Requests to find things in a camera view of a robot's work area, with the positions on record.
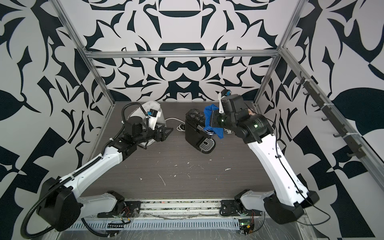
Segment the blue cloth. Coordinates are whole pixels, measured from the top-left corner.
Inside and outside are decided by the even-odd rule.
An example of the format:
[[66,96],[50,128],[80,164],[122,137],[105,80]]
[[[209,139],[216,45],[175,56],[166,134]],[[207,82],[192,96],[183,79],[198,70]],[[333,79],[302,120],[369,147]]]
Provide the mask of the blue cloth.
[[212,117],[214,115],[214,111],[218,110],[219,108],[215,104],[211,104],[204,108],[204,115],[205,115],[205,131],[212,131],[214,134],[216,134],[219,139],[224,138],[224,129],[213,127],[212,126]]

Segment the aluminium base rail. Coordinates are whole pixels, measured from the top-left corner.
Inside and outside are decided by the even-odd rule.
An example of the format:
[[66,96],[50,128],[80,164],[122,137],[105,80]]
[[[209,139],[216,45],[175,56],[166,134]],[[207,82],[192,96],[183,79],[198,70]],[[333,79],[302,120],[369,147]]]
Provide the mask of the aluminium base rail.
[[[220,215],[221,200],[197,199],[197,200],[141,200],[141,210],[139,213],[154,216],[195,216],[195,215]],[[246,207],[247,210],[257,210],[266,213],[278,224],[295,222],[305,214],[304,208],[300,204],[295,206],[285,206],[277,201],[275,197],[267,197],[261,201],[257,207]]]

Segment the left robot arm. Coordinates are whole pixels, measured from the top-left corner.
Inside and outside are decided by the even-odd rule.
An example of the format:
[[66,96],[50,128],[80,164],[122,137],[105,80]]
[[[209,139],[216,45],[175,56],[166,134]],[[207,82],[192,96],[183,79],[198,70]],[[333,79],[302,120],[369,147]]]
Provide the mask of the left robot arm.
[[118,215],[124,207],[124,198],[117,192],[108,191],[91,197],[82,197],[82,194],[138,147],[146,148],[152,140],[163,142],[174,130],[158,122],[150,127],[149,122],[148,119],[132,117],[94,159],[60,179],[47,180],[43,184],[42,202],[37,206],[37,214],[59,232],[71,227],[78,219],[91,215]]

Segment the black coffee machine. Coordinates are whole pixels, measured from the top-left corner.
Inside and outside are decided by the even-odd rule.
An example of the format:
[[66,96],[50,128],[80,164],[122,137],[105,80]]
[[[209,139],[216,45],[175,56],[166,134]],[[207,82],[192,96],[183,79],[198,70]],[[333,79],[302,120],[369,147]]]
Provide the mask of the black coffee machine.
[[205,115],[201,110],[190,109],[186,113],[185,120],[185,139],[196,150],[203,154],[210,154],[216,142],[213,139],[212,130],[204,130]]

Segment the aluminium cage frame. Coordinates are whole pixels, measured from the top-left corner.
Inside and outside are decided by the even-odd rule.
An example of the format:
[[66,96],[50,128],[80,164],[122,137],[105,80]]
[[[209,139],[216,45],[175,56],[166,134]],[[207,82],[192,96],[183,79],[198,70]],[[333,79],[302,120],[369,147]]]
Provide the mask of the aluminium cage frame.
[[[302,12],[304,11],[308,1],[298,1],[292,16],[289,20],[287,29],[283,34],[283,38],[279,46],[275,50],[183,50],[183,51],[107,51],[107,52],[92,52],[87,51],[82,44],[79,34],[76,32],[74,24],[71,22],[70,17],[65,11],[64,6],[60,1],[51,1],[53,9],[57,13],[59,20],[69,32],[70,37],[73,39],[75,46],[80,51],[81,56],[85,60],[91,73],[96,77],[98,84],[102,87],[104,93],[108,95],[108,100],[111,104],[115,103],[111,93],[109,92],[105,82],[102,80],[95,65],[92,63],[93,59],[112,59],[112,58],[188,58],[188,57],[271,57],[273,61],[268,68],[264,77],[261,87],[256,94],[253,102],[257,105],[261,99],[261,95],[266,89],[271,80],[272,72],[276,69],[278,62],[283,59],[288,66],[292,69],[297,77],[300,79],[300,73],[307,79],[312,79],[309,73],[299,64],[293,54],[287,48],[289,36],[293,33],[294,28],[297,26]],[[360,159],[364,167],[371,174],[372,178],[382,188],[384,186],[384,163],[379,155],[375,153],[372,147],[363,139],[362,135],[358,133],[358,140],[361,141],[367,156]]]

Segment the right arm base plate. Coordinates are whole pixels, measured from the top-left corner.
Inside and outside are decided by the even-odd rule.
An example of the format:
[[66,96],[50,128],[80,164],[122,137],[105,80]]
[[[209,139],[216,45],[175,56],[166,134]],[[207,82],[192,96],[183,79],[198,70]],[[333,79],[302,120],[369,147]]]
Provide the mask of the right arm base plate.
[[221,200],[220,201],[220,215],[223,217],[234,217],[234,216],[242,216],[242,217],[250,217],[261,216],[262,212],[257,210],[247,210],[243,205],[236,200]]

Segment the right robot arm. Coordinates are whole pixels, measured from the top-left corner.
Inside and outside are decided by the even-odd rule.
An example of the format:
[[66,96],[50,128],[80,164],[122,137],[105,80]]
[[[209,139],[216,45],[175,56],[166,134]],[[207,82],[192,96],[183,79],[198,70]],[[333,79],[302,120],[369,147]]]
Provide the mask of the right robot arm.
[[211,114],[210,126],[228,129],[241,138],[256,155],[274,187],[269,192],[244,190],[236,195],[241,210],[265,212],[281,225],[297,221],[305,213],[305,208],[320,199],[318,194],[308,190],[295,175],[266,117],[250,115],[240,95],[223,91],[218,99],[219,108]]

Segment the black hook rack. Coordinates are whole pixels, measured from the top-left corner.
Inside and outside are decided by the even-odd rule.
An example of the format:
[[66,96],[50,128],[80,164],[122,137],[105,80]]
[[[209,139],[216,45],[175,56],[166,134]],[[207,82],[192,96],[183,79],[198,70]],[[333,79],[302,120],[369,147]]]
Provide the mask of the black hook rack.
[[329,121],[335,130],[336,134],[333,134],[335,138],[341,138],[350,148],[347,156],[352,158],[356,157],[362,159],[367,156],[361,141],[358,140],[358,133],[352,130],[348,126],[347,120],[342,116],[337,107],[331,102],[331,100],[324,94],[324,92],[318,87],[313,79],[307,79],[300,73],[300,81],[297,85],[302,85],[306,92],[304,95],[311,96],[315,101],[312,107],[319,109],[325,115],[322,121]]

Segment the pink plush doll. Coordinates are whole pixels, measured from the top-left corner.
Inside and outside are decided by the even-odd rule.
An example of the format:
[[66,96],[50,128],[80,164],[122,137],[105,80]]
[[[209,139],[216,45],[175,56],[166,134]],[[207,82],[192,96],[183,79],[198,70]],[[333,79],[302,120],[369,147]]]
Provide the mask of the pink plush doll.
[[252,109],[248,109],[250,115],[255,115],[256,113]]

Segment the small circuit board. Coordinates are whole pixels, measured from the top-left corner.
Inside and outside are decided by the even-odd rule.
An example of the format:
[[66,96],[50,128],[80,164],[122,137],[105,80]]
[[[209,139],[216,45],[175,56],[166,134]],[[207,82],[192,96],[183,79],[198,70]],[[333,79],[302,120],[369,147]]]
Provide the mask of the small circuit board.
[[249,235],[254,231],[255,224],[253,220],[243,219],[239,220],[239,231],[240,234]]

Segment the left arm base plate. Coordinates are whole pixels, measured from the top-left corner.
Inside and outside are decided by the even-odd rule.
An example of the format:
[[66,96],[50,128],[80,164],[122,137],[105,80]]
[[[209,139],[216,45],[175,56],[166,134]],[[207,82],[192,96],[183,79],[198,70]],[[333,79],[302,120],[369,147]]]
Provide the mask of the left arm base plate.
[[119,201],[114,208],[107,213],[99,213],[98,218],[112,218],[122,216],[123,218],[130,218],[138,214],[141,210],[141,201]]

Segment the white coffee machine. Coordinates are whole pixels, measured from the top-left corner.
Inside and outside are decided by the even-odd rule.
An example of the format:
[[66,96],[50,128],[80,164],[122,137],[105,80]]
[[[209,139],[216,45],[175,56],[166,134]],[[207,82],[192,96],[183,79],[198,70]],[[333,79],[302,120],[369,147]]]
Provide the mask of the white coffee machine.
[[124,134],[129,141],[145,150],[154,142],[165,141],[169,135],[166,131],[172,132],[173,128],[167,127],[161,105],[156,101],[128,104],[131,105],[139,107],[125,117]]

